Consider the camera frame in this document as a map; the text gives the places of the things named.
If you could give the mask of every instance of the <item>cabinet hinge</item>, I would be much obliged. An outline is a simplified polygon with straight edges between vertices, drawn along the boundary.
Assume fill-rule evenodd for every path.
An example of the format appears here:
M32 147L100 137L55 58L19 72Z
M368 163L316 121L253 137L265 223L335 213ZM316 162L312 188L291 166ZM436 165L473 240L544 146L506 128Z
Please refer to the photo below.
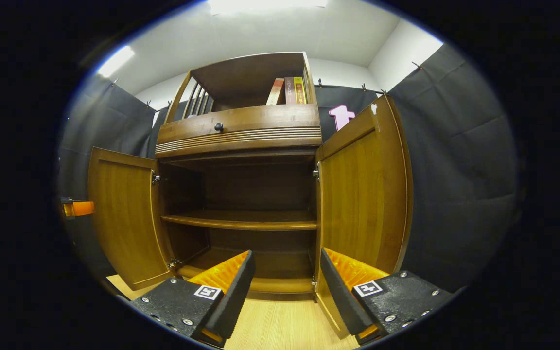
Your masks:
M169 262L165 262L165 265L167 266L167 268L173 269L178 267L181 263L182 261L172 258Z
M320 165L320 163L321 163L321 162L317 162L317 169L316 169L316 170L313 170L313 176L314 176L314 177L317 177L317 182L320 181L320 179L319 179L319 165Z
M162 178L160 175L157 175L157 174L155 173L155 171L153 170L153 177L152 177L152 179L151 179L151 184L153 184L153 185L154 185L154 184L158 184L158 182L160 182L160 181L165 181L165 180L167 180L167 179L164 179L164 178Z
M313 293L317 293L318 282L315 281L315 275L313 275L313 281L311 282L311 284L313 285Z

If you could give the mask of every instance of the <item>drawer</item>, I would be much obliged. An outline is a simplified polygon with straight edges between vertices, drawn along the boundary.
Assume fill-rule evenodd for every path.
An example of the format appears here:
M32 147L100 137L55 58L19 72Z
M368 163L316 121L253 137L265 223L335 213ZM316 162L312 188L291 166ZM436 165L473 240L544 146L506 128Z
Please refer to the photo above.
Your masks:
M221 123L222 131L215 130ZM317 147L316 104L253 106L207 113L163 125L155 158L239 149Z

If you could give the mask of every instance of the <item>wooden cabinet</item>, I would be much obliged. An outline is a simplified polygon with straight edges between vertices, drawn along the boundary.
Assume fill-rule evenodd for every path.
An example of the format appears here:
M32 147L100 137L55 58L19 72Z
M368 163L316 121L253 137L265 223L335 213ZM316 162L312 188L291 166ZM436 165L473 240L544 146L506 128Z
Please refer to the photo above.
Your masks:
M228 84L220 68L249 81ZM302 72L311 104L252 105L264 104L274 78ZM175 101L190 78L205 89L194 91L198 102L189 104L207 113L172 122L173 104L156 161L93 149L89 199L109 261L138 290L169 275L193 277L251 249L251 291L314 293L342 336L344 324L318 268L320 249L394 273L409 237L411 166L391 98L378 98L321 144L304 53L193 70ZM203 106L209 98L211 108ZM217 123L224 129L216 130Z

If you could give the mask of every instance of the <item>ceiling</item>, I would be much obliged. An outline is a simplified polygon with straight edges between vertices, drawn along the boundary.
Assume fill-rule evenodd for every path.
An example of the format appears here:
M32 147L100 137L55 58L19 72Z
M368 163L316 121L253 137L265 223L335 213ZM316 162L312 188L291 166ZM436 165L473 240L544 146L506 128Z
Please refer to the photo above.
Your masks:
M201 1L129 42L135 55L110 78L136 95L189 69L282 51L367 67L398 22L397 15L361 0L214 16Z

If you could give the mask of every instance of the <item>open cabinet door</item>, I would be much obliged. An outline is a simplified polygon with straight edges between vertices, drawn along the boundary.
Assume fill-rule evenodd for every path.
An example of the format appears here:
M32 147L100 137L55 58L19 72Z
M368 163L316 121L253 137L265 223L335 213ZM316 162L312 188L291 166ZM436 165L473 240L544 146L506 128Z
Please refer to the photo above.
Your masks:
M315 159L317 255L315 297L340 338L349 335L319 268L329 248L395 273L405 255L412 218L412 170L402 125L382 95L320 148Z
M131 290L173 276L153 171L158 173L158 165L152 159L92 149L87 194L95 204L94 227L107 259Z

